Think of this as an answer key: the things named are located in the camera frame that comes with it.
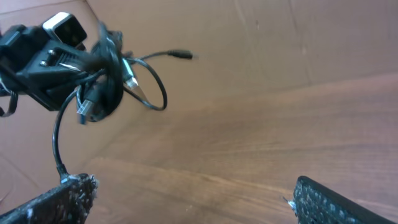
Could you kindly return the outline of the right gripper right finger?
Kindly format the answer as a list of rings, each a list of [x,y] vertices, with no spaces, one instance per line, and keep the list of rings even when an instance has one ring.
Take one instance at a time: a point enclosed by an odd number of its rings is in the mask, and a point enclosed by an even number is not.
[[[300,176],[287,202],[300,224],[394,224],[307,176]]]

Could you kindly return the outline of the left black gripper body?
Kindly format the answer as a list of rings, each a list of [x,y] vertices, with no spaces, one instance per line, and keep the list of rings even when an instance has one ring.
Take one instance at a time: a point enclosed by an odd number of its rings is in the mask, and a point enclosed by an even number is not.
[[[103,59],[51,39],[42,26],[10,27],[1,37],[1,77],[7,89],[58,111],[79,80]]]

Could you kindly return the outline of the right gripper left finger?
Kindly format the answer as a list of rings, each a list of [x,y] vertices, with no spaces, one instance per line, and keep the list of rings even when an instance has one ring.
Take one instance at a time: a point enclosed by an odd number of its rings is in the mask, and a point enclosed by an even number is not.
[[[1,224],[84,223],[99,181],[88,174],[71,175],[57,187],[1,215]]]

